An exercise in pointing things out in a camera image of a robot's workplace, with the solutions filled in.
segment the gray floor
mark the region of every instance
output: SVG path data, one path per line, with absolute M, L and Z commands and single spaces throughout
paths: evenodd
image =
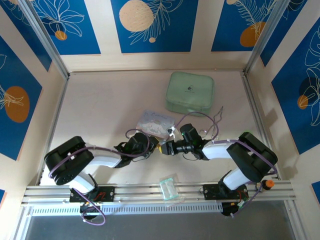
M 27 240 L 290 240 L 283 202 L 253 202 L 234 219 L 220 213 L 110 215 L 104 226 L 80 216 L 32 217 Z

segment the orange circle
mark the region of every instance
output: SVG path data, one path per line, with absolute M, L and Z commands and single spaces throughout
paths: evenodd
M 298 98 L 298 107 L 302 110 L 308 107 L 308 98 L 305 95 Z
M 64 40 L 67 39 L 67 34 L 66 34 L 64 31 L 58 30 L 58 31 L 56 31 L 56 32 L 54 33 L 54 35 L 55 35 L 55 37 L 56 37 L 57 39 L 59 39 L 59 40 L 61 40 L 61 41 L 64 41 Z
M 8 117 L 16 123 L 23 123 L 30 109 L 27 92 L 20 86 L 12 86 L 5 92 L 4 98 L 8 101 L 4 106 Z
M 254 47 L 265 25 L 264 21 L 260 21 L 247 27 L 241 34 L 240 44 L 247 48 Z
M 267 180 L 265 182 L 265 185 L 268 187 L 268 188 L 272 188 L 274 185 L 275 185 L 275 182 L 272 181 L 272 180 Z

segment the metal frame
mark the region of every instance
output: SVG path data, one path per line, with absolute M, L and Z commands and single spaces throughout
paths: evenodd
M 224 203 L 234 202 L 228 200 L 205 200 L 200 189 L 204 184 L 217 184 L 217 182 L 194 182 L 176 183 L 180 197 L 184 203 Z M 159 184 L 102 184 L 102 187 L 113 186 L 113 202 L 104 202 L 104 205 L 122 204 L 163 204 L 163 195 Z M 256 190 L 255 185 L 248 185 L 249 197 Z M 79 203 L 69 203 L 70 189 L 68 186 L 28 186 L 22 199 L 22 206 L 38 205 L 60 205 L 71 204 L 78 206 Z M 292 189 L 290 181 L 276 181 L 275 186 L 270 191 L 258 194 L 255 201 L 293 201 L 296 195 Z
M 68 70 L 63 63 L 55 45 L 53 44 L 46 28 L 42 24 L 40 18 L 35 12 L 29 0 L 18 0 L 20 8 L 32 28 L 39 37 L 41 43 L 49 53 L 53 62 L 57 65 L 60 73 L 67 80 L 69 78 Z M 245 92 L 252 110 L 253 118 L 259 131 L 262 141 L 271 148 L 263 120 L 260 115 L 260 108 L 255 101 L 254 92 L 250 86 L 248 72 L 259 58 L 270 36 L 276 28 L 283 12 L 290 0 L 278 1 L 269 20 L 267 21 L 264 31 L 262 32 L 257 44 L 252 50 L 249 61 L 241 72 L 242 82 Z M 64 100 L 68 84 L 66 83 L 61 94 L 60 102 L 56 110 L 55 119 L 53 121 L 51 135 L 48 139 L 46 152 L 49 150 L 54 131 L 59 118 L 60 110 Z M 39 173 L 37 183 L 40 183 L 43 173 Z M 296 206 L 296 196 L 292 189 L 290 181 L 280 180 L 281 174 L 277 175 L 275 186 L 270 191 L 258 194 L 254 201 L 284 201 L 287 213 L 291 222 L 291 226 L 296 239 L 306 240 L 308 235 L 299 216 Z M 176 183 L 176 187 L 181 195 L 183 202 L 178 205 L 170 206 L 170 210 L 164 204 L 161 190 L 158 184 L 109 184 L 103 186 L 115 186 L 114 202 L 101 203 L 102 210 L 105 214 L 149 214 L 149 213 L 182 213 L 182 212 L 220 212 L 221 203 L 230 200 L 208 201 L 204 199 L 204 195 L 200 193 L 203 184 L 216 184 L 216 182 L 198 182 L 198 183 Z M 252 196 L 255 192 L 255 186 L 248 186 L 248 194 Z M 21 203 L 20 218 L 17 223 L 16 231 L 11 239 L 24 239 L 27 234 L 29 223 L 32 216 L 57 216 L 57 215 L 78 215 L 80 203 L 69 203 L 70 190 L 68 186 L 28 186 Z
M 279 0 L 274 6 L 266 24 L 263 28 L 263 31 L 258 38 L 255 46 L 253 47 L 252 54 L 248 60 L 244 68 L 244 73 L 249 73 L 251 67 L 256 62 L 256 60 L 260 57 L 262 51 L 264 50 L 266 44 L 268 43 L 272 33 L 274 32 L 275 28 L 277 27 L 278 22 L 280 21 L 282 15 L 284 14 L 288 4 L 291 0 Z
M 56 64 L 59 72 L 67 81 L 69 78 L 69 72 L 62 61 L 60 54 L 51 40 L 44 24 L 42 23 L 41 19 L 39 18 L 37 12 L 35 11 L 32 3 L 29 0 L 17 0 L 19 3 L 19 7 L 22 10 L 24 16 L 30 23 L 32 29 L 34 30 L 35 34 L 41 41 L 42 45 L 44 46 L 45 50 L 48 52 L 49 56 L 51 57 L 52 61 Z
M 55 110 L 53 123 L 51 125 L 50 136 L 47 139 L 46 148 L 45 148 L 45 150 L 44 150 L 44 152 L 42 154 L 41 159 L 45 159 L 45 155 L 50 151 L 50 147 L 51 147 L 52 140 L 54 138 L 54 133 L 55 133 L 55 130 L 56 130 L 56 127 L 57 127 L 57 123 L 58 123 L 58 118 L 59 118 L 60 111 L 61 111 L 61 108 L 62 108 L 62 104 L 63 104 L 64 99 L 65 99 L 68 83 L 69 83 L 69 81 L 66 81 L 64 83 L 63 90 L 62 90 L 62 93 L 60 95 L 60 100 L 59 100 L 58 106 L 57 106 L 57 108 Z M 36 185 L 39 185 L 40 182 L 41 182 L 41 178 L 42 178 L 44 170 L 45 170 L 45 165 L 46 165 L 45 161 L 42 161 L 42 164 L 39 166 L 38 174 L 37 174 L 36 181 L 35 181 Z

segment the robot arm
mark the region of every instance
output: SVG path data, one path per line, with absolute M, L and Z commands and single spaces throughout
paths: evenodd
M 129 165 L 133 159 L 148 158 L 158 143 L 155 137 L 149 137 L 148 140 L 146 135 L 138 132 L 128 142 L 121 142 L 107 150 L 87 144 L 80 136 L 75 136 L 50 151 L 44 160 L 50 171 L 49 176 L 54 179 L 55 184 L 69 185 L 70 188 L 88 194 L 97 192 L 98 186 L 92 176 L 83 172 L 87 166 L 122 168 Z
M 238 140 L 215 142 L 202 139 L 190 123 L 182 126 L 180 132 L 183 139 L 163 144 L 160 149 L 163 154 L 190 152 L 199 160 L 234 160 L 238 168 L 228 172 L 219 181 L 219 195 L 225 198 L 246 183 L 259 183 L 278 161 L 275 153 L 249 132 L 244 132 Z

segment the black mounting bracket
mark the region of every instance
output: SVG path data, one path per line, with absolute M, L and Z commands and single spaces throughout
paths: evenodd
M 219 184 L 204 184 L 203 195 L 205 200 L 232 200 L 238 201 L 239 199 L 248 198 L 248 190 L 246 185 L 239 186 L 234 191 L 229 191 L 226 194 L 221 192 Z
M 107 202 L 112 203 L 115 197 L 115 187 L 114 186 L 99 186 L 98 191 L 95 194 L 85 195 L 93 203 Z M 84 200 L 76 191 L 71 189 L 70 193 L 70 203 L 84 203 Z

